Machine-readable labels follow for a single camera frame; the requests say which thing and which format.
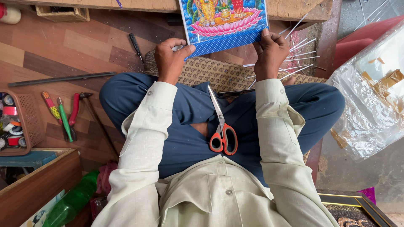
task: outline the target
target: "plastic basket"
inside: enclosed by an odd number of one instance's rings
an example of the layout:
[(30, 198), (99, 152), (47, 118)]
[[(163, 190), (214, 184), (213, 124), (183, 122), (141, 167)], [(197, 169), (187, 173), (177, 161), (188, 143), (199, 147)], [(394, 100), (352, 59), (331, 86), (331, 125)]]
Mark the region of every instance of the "plastic basket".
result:
[(0, 156), (18, 156), (27, 154), (31, 148), (42, 141), (45, 137), (44, 125), (35, 98), (32, 94), (16, 94), (10, 90), (0, 90), (2, 93), (10, 94), (17, 108), (18, 117), (24, 131), (27, 147), (6, 148), (0, 151)]

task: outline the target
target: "man's bare foot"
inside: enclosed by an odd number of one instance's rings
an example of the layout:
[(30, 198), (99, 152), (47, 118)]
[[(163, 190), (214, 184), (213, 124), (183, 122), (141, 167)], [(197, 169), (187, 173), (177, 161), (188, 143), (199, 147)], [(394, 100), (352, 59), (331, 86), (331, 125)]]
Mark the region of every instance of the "man's bare foot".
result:
[(203, 123), (194, 123), (191, 124), (191, 126), (196, 129), (198, 132), (200, 132), (202, 135), (205, 137), (208, 137), (208, 123), (203, 122)]
[(296, 78), (291, 76), (289, 79), (282, 82), (283, 86), (295, 84)]

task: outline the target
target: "long sleeve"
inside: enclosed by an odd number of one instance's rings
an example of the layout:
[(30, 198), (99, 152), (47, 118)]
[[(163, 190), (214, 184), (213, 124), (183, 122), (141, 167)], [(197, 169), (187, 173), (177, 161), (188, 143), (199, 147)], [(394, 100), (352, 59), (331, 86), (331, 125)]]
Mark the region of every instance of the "long sleeve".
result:
[(138, 109), (122, 124), (126, 141), (118, 169), (111, 172), (108, 204), (97, 216), (94, 227), (158, 226), (158, 180), (167, 128), (177, 88), (155, 82)]
[(297, 140), (305, 124), (291, 106), (278, 79), (259, 81), (256, 88), (261, 165), (276, 208), (292, 227), (338, 226), (321, 203)]

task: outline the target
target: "pink lotus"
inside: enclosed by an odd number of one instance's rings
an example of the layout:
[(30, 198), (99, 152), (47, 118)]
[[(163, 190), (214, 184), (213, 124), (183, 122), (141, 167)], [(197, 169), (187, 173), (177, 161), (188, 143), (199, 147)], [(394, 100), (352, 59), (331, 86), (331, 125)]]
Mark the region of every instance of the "pink lotus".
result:
[[(192, 31), (194, 34), (199, 34), (200, 36), (217, 36), (217, 35), (226, 35), (234, 32), (239, 32), (251, 27), (253, 24), (258, 23), (262, 17), (258, 17), (259, 13), (262, 10), (258, 10), (256, 8), (244, 8), (243, 12), (253, 13), (252, 15), (236, 22), (225, 23), (223, 25), (217, 25), (212, 27), (199, 26), (199, 21), (196, 21), (194, 24), (191, 24), (191, 27), (195, 29)], [(215, 15), (215, 18), (220, 17), (220, 12)]]

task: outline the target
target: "gold picture frame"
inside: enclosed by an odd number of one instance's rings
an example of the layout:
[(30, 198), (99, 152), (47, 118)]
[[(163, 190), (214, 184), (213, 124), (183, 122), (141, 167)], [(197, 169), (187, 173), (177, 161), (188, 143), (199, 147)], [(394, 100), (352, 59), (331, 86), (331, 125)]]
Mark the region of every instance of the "gold picture frame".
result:
[(340, 227), (397, 227), (363, 193), (322, 189), (317, 193)]

